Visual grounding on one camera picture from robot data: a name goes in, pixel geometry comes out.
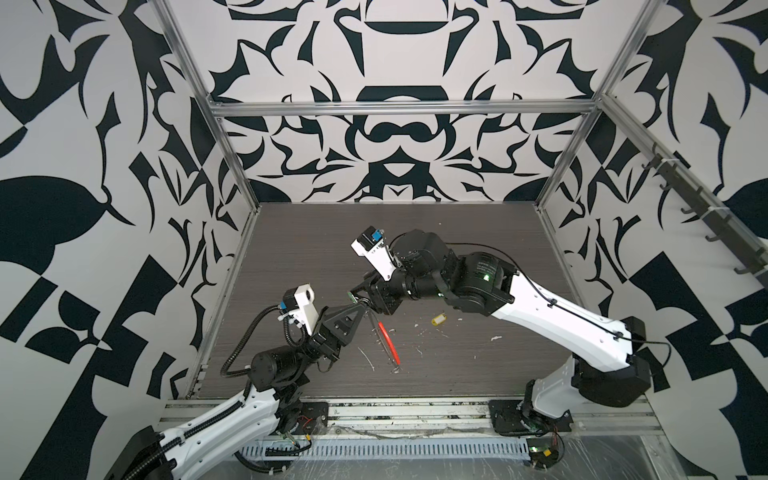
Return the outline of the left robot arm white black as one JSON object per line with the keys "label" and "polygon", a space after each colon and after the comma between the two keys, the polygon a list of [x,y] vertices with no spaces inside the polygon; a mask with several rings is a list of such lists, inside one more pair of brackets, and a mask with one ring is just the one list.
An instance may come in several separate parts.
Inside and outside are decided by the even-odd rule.
{"label": "left robot arm white black", "polygon": [[134,434],[105,475],[107,479],[199,479],[235,455],[248,443],[294,430],[302,411],[301,388],[309,382],[306,370],[321,359],[339,360],[363,319],[372,312],[364,302],[325,307],[319,323],[301,342],[291,341],[253,357],[250,366],[229,368],[256,327],[272,313],[272,305],[251,322],[222,368],[226,377],[245,379],[245,386],[229,399],[175,427],[158,432],[146,427]]}

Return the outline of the yellow key tag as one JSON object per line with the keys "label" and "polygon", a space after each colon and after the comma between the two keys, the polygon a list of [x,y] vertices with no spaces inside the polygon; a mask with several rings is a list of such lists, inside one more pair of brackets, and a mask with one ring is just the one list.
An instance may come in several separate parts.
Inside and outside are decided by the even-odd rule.
{"label": "yellow key tag", "polygon": [[440,314],[440,315],[434,317],[431,320],[431,323],[432,323],[433,326],[439,326],[442,323],[444,323],[446,319],[447,319],[447,317],[444,314]]}

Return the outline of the red key tag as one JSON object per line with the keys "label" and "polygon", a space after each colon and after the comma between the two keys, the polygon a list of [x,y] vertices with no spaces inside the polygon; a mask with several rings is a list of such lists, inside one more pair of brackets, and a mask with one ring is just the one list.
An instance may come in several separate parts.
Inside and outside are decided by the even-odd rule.
{"label": "red key tag", "polygon": [[393,364],[396,367],[399,367],[401,365],[401,360],[387,328],[381,321],[379,321],[377,323],[377,329],[388,356],[390,357]]}

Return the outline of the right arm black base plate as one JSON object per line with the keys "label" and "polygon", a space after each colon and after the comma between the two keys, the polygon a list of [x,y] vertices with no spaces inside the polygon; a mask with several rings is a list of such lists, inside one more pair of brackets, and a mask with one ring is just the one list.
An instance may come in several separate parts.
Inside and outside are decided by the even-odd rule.
{"label": "right arm black base plate", "polygon": [[534,435],[540,428],[522,412],[520,400],[493,399],[488,402],[491,426],[501,436]]}

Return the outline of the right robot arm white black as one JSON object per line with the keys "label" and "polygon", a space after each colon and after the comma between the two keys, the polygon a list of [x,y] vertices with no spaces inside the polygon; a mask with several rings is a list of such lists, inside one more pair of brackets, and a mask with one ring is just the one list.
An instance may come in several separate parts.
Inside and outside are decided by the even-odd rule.
{"label": "right robot arm white black", "polygon": [[560,297],[497,249],[458,254],[422,230],[388,242],[374,227],[351,247],[373,268],[360,287],[381,315],[393,314],[406,299],[440,298],[462,313],[510,322],[570,351],[562,367],[527,387],[523,417],[560,419],[587,402],[624,408],[653,385],[652,366],[640,354],[648,343],[642,320],[610,319]]}

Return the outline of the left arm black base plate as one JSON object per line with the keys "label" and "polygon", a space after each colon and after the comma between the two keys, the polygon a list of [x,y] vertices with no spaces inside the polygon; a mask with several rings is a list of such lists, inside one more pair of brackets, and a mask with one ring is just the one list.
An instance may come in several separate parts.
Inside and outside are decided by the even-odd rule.
{"label": "left arm black base plate", "polygon": [[312,435],[327,426],[329,403],[324,401],[304,402],[297,418],[294,433]]}

